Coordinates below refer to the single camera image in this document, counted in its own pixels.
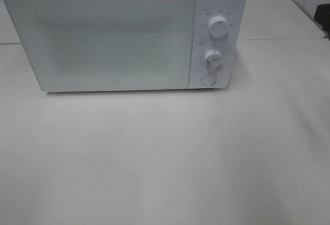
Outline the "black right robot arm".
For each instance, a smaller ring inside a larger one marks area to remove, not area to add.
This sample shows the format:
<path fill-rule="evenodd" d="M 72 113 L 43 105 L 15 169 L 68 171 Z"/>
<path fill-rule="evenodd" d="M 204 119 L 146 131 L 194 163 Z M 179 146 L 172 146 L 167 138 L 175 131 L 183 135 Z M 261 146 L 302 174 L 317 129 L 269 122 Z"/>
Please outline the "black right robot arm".
<path fill-rule="evenodd" d="M 320 4 L 315 11 L 314 20 L 322 27 L 322 30 L 327 33 L 329 38 L 330 31 L 330 4 Z"/>

